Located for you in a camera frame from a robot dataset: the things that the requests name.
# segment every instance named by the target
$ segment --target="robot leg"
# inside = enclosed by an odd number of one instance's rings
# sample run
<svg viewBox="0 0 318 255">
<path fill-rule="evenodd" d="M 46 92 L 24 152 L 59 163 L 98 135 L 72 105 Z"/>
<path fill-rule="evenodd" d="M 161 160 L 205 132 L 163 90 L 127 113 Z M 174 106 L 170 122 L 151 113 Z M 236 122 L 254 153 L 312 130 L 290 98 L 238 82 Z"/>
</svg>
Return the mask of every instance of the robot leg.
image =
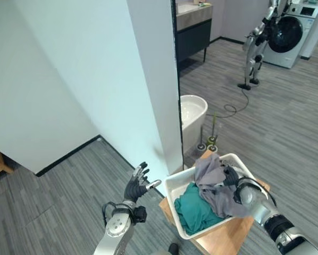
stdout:
<svg viewBox="0 0 318 255">
<path fill-rule="evenodd" d="M 250 76 L 254 73 L 254 66 L 255 66 L 255 60 L 250 58 L 246 62 L 245 67 L 245 78 L 244 78 L 244 84 L 238 84 L 237 86 L 241 89 L 250 90 L 251 86 L 249 85 Z"/>
<path fill-rule="evenodd" d="M 249 85 L 250 76 L 254 73 L 255 66 L 255 56 L 257 55 L 257 46 L 255 45 L 255 40 L 250 41 L 249 49 L 246 55 L 246 66 L 245 66 L 245 79 L 244 84 L 238 84 L 237 86 L 241 89 L 250 90 L 251 86 Z"/>
<path fill-rule="evenodd" d="M 262 54 L 257 55 L 255 57 L 255 64 L 254 64 L 254 69 L 253 69 L 254 75 L 253 75 L 253 78 L 250 79 L 250 83 L 259 84 L 260 81 L 258 80 L 257 75 L 261 69 L 262 62 L 263 62 L 263 55 Z"/>
<path fill-rule="evenodd" d="M 264 51 L 266 46 L 267 46 L 267 41 L 263 42 L 261 45 L 258 46 L 257 55 L 255 56 L 253 78 L 250 79 L 250 83 L 259 84 L 259 82 L 260 82 L 257 78 L 257 75 L 258 75 L 258 72 L 260 71 L 262 63 L 263 63 L 264 55 L 262 54 L 262 52 Z"/>
</svg>

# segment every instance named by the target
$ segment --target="cabinet leg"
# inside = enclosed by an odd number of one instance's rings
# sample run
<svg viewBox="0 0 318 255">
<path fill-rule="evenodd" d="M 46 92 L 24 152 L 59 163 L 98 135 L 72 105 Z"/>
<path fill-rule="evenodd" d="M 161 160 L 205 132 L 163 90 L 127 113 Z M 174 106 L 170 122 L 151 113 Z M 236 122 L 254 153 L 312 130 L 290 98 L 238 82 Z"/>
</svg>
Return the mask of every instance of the cabinet leg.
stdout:
<svg viewBox="0 0 318 255">
<path fill-rule="evenodd" d="M 203 60 L 203 62 L 205 62 L 205 58 L 206 58 L 206 49 L 207 48 L 204 49 L 204 60 Z"/>
</svg>

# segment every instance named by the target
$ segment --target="washing machine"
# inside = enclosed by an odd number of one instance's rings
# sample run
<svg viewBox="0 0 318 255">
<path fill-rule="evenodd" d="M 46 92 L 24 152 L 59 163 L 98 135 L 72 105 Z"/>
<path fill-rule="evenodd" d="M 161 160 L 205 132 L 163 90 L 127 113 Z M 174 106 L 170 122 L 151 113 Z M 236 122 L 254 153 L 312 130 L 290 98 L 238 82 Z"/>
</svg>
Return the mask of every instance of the washing machine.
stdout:
<svg viewBox="0 0 318 255">
<path fill-rule="evenodd" d="M 264 61 L 292 68 L 317 15 L 317 5 L 291 4 L 265 48 Z"/>
</svg>

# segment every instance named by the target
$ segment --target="white appliance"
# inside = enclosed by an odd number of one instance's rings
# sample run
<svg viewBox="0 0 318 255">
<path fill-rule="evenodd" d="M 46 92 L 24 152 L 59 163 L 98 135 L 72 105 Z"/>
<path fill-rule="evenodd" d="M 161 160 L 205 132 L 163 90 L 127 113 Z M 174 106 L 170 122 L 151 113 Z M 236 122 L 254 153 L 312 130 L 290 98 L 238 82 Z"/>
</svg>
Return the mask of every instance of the white appliance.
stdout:
<svg viewBox="0 0 318 255">
<path fill-rule="evenodd" d="M 318 15 L 318 6 L 291 4 L 264 51 L 264 61 L 291 68 Z"/>
<path fill-rule="evenodd" d="M 318 15 L 315 19 L 315 22 L 310 30 L 308 38 L 303 44 L 303 48 L 301 49 L 300 55 L 302 59 L 310 59 L 313 54 L 313 51 L 318 43 Z"/>
</svg>

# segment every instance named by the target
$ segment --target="humanoid robot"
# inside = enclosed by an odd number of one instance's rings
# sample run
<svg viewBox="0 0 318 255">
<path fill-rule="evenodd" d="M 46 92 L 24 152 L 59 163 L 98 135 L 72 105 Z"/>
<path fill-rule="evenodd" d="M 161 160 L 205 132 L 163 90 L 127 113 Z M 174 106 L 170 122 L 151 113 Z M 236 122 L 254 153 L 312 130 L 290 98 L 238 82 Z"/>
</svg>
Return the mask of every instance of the humanoid robot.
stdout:
<svg viewBox="0 0 318 255">
<path fill-rule="evenodd" d="M 257 76 L 263 63 L 263 52 L 271 37 L 277 34 L 279 18 L 290 4 L 290 0 L 269 1 L 268 12 L 262 23 L 250 32 L 243 45 L 243 50 L 247 52 L 247 56 L 244 83 L 238 84 L 238 87 L 242 89 L 250 90 L 249 83 L 259 84 Z"/>
<path fill-rule="evenodd" d="M 105 217 L 106 206 L 103 207 L 105 234 L 96 247 L 94 255 L 124 255 L 126 245 L 133 235 L 134 226 L 146 221 L 145 207 L 136 207 L 136 202 L 149 189 L 161 183 L 160 180 L 156 180 L 142 185 L 147 179 L 144 177 L 148 173 L 148 169 L 145 170 L 146 167 L 147 164 L 143 162 L 135 169 L 124 191 L 123 203 L 108 203 L 114 206 L 112 218 L 108 223 Z M 259 183 L 236 171 L 226 176 L 221 185 L 236 185 L 234 200 L 248 209 L 252 217 L 275 242 L 282 255 L 318 255 L 318 248 L 278 212 L 274 199 L 272 203 L 266 196 L 266 190 Z M 157 252 L 152 255 L 171 255 L 171 253 Z"/>
</svg>

